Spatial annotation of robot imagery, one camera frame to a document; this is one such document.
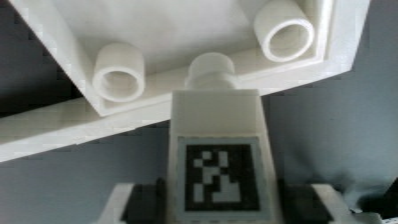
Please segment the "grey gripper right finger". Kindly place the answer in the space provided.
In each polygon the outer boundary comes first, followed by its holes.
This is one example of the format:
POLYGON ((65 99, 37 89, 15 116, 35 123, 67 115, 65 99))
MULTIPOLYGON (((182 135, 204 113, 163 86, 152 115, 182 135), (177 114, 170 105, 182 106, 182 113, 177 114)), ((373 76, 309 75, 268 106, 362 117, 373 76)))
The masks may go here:
POLYGON ((278 184, 280 224, 360 224, 328 184, 278 184))

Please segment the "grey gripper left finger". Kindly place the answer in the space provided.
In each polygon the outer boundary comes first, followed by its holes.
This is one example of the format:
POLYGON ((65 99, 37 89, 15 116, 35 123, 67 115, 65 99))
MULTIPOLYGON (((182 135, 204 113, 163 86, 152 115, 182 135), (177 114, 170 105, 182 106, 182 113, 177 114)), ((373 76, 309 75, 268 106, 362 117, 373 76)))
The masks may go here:
POLYGON ((165 224, 165 180, 118 183, 94 224, 165 224))

